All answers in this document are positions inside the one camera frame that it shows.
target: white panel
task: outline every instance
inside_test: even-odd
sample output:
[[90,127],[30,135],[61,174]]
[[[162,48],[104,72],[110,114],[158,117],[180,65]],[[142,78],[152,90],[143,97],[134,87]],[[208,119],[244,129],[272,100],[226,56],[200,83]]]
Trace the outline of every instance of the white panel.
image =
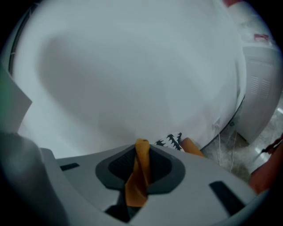
[[278,50],[248,47],[246,53],[247,88],[238,132],[252,143],[270,121],[282,87],[282,58]]
[[0,63],[0,131],[18,132],[31,100]]

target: floor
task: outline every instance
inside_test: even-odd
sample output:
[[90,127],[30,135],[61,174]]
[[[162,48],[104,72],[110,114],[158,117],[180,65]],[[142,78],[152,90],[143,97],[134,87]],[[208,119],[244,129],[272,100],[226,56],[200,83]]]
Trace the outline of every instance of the floor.
[[[259,155],[261,150],[273,143],[283,132],[283,93],[268,125],[250,145],[239,134],[236,134],[235,128],[240,115],[241,110],[238,111],[232,122],[220,134],[220,165],[248,182],[251,172],[264,164],[270,157],[267,153]],[[219,139],[215,139],[202,152],[207,158],[219,164]]]

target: orange strap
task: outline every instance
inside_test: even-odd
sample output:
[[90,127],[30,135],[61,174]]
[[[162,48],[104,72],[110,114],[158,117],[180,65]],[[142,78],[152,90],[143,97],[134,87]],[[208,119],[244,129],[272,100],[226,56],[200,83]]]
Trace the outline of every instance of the orange strap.
[[196,154],[198,156],[204,157],[203,153],[198,149],[198,147],[192,142],[190,138],[186,138],[182,141],[181,147],[184,149],[185,152]]
[[147,200],[146,189],[150,184],[149,147],[145,139],[136,141],[134,169],[125,184],[127,206],[142,207]]

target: red object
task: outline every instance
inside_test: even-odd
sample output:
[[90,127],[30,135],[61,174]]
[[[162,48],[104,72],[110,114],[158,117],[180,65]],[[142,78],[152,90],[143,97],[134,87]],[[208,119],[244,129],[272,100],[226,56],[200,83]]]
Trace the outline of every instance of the red object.
[[277,147],[269,147],[268,150],[265,149],[264,151],[268,151],[272,155],[265,164],[252,172],[249,180],[250,187],[257,194],[271,188],[277,178],[283,163],[283,142]]
[[227,7],[230,7],[231,5],[234,5],[235,3],[242,2],[242,1],[243,0],[223,0],[224,4]]
[[266,34],[254,34],[254,38],[255,41],[259,41],[260,39],[264,39],[266,41],[268,41],[268,35]]

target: black slot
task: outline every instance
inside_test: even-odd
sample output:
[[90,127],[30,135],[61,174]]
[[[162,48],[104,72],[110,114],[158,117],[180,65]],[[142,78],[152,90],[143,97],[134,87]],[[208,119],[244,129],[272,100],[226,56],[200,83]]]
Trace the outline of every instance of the black slot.
[[[96,176],[106,188],[120,191],[116,205],[110,206],[105,213],[123,222],[129,222],[141,207],[126,205],[125,183],[128,181],[134,168],[136,150],[134,145],[102,160],[96,166]],[[176,188],[184,178],[183,163],[172,155],[150,146],[149,164],[151,184],[147,194],[166,194]]]
[[77,164],[77,163],[71,163],[71,164],[60,166],[60,168],[61,168],[62,171],[65,171],[65,170],[70,170],[70,169],[73,169],[73,168],[76,168],[76,167],[79,167],[79,166],[80,165]]
[[209,186],[230,215],[234,215],[245,207],[222,181],[213,182]]

